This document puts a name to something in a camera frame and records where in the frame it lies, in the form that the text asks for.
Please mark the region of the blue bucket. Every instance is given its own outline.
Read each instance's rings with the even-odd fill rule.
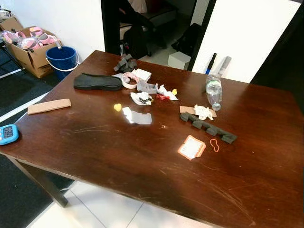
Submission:
[[[53,47],[46,52],[48,63],[55,69],[59,80],[64,79],[79,65],[79,56],[75,49],[63,46]]]

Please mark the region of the yellow plastic piece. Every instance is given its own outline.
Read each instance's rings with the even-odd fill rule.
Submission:
[[[177,94],[177,89],[173,89],[173,90],[172,90],[172,94],[173,94],[173,95],[176,95],[176,94]]]
[[[122,105],[121,105],[121,104],[114,104],[114,109],[115,109],[116,111],[120,112],[121,109],[122,109]]]

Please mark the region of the white bucket handle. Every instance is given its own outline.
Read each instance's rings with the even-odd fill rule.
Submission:
[[[76,55],[77,55],[77,59],[78,59],[78,60],[77,60],[76,66],[75,66],[74,68],[71,68],[71,69],[68,69],[68,70],[61,70],[61,69],[58,69],[57,67],[54,67],[54,66],[49,62],[48,58],[46,58],[46,60],[47,60],[47,62],[48,62],[54,69],[59,70],[59,71],[62,71],[62,72],[68,72],[68,71],[75,70],[76,67],[80,64],[80,63],[79,63],[79,55],[78,55],[77,52],[76,52]]]

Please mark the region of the wooden table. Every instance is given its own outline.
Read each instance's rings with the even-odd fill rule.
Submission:
[[[212,124],[238,136],[227,144],[179,118],[180,105],[208,106],[205,75],[138,61],[152,72],[149,83],[178,90],[179,101],[151,106],[136,105],[126,88],[74,90],[75,76],[113,75],[118,60],[95,51],[42,100],[70,98],[72,107],[22,117],[20,139],[1,153],[61,205],[66,199],[42,170],[223,227],[303,227],[303,116],[290,93],[223,79]],[[129,124],[116,103],[151,113],[152,124]],[[177,153],[188,135],[207,145],[192,161]]]

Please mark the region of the black bag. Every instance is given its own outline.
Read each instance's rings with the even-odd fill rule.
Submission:
[[[192,24],[174,44],[171,46],[188,56],[192,56],[193,50],[198,39],[198,35],[201,31],[201,26],[194,23]]]
[[[123,36],[123,47],[126,54],[139,59],[148,55],[147,41],[140,25],[132,25]]]

